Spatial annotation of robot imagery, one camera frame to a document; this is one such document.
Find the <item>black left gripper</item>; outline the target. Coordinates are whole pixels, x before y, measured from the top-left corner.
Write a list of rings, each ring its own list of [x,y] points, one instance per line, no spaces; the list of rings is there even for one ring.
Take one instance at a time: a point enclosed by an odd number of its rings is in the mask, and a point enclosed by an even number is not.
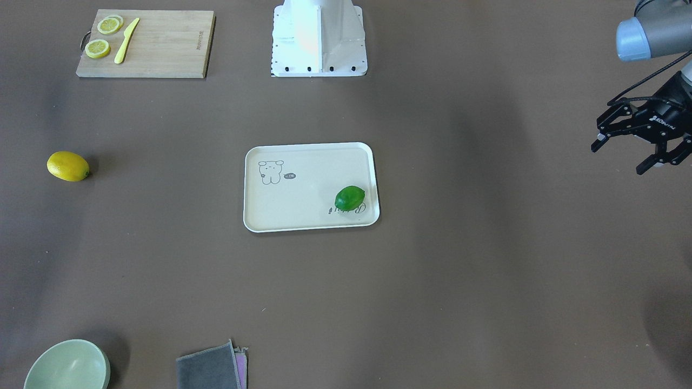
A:
[[[597,152],[614,136],[631,133],[654,144],[655,152],[636,167],[638,175],[644,174],[657,164],[679,165],[689,157],[690,78],[684,71],[678,71],[654,93],[653,97],[654,99],[640,106],[638,111],[630,103],[610,106],[596,119],[598,135],[591,144],[591,151]],[[678,140],[679,145],[668,151],[668,143]]]

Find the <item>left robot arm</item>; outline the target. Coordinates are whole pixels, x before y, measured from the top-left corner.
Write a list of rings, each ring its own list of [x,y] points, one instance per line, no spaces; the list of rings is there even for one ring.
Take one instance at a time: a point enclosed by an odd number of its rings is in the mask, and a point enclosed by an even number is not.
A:
[[[690,57],[690,1],[639,1],[633,16],[616,29],[616,53],[624,62],[677,55],[673,64]],[[596,119],[597,152],[611,138],[633,135],[655,146],[636,172],[651,167],[680,165],[691,151],[690,64],[677,71],[651,96],[628,97],[624,90],[608,102]]]

